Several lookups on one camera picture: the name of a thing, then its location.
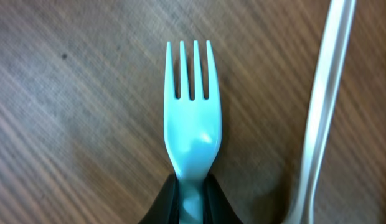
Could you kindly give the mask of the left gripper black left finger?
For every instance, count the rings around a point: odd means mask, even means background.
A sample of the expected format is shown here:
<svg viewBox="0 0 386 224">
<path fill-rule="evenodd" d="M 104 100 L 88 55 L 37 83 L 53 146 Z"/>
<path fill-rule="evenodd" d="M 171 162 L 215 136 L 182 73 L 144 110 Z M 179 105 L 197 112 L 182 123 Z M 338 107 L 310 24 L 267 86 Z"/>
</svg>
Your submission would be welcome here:
<svg viewBox="0 0 386 224">
<path fill-rule="evenodd" d="M 179 182 L 170 174 L 139 224 L 179 224 Z"/>
</svg>

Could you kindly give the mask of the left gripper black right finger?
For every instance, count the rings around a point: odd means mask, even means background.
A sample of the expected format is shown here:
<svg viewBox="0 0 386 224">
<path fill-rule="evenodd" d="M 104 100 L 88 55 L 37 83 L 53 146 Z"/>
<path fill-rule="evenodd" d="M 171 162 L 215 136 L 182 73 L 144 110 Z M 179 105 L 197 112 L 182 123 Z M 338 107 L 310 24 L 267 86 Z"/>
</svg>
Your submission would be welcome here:
<svg viewBox="0 0 386 224">
<path fill-rule="evenodd" d="M 203 184 L 204 224 L 242 224 L 213 174 Z"/>
</svg>

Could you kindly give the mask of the white plastic fork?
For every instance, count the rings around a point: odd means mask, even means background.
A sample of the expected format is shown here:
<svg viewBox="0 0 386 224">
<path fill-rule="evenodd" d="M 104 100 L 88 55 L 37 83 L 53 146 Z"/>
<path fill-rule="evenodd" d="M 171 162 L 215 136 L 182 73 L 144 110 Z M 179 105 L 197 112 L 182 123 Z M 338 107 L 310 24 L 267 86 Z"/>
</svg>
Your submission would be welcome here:
<svg viewBox="0 0 386 224">
<path fill-rule="evenodd" d="M 194 42 L 194 99 L 189 95 L 185 45 L 180 43 L 180 87 L 176 96 L 171 45 L 164 72 L 164 141 L 179 185 L 179 223 L 203 223 L 204 179 L 222 141 L 219 81 L 212 49 L 206 42 L 209 96 L 204 96 L 199 44 Z"/>
<path fill-rule="evenodd" d="M 332 0 L 319 48 L 296 197 L 283 223 L 313 223 L 314 198 L 355 13 L 355 0 Z"/>
</svg>

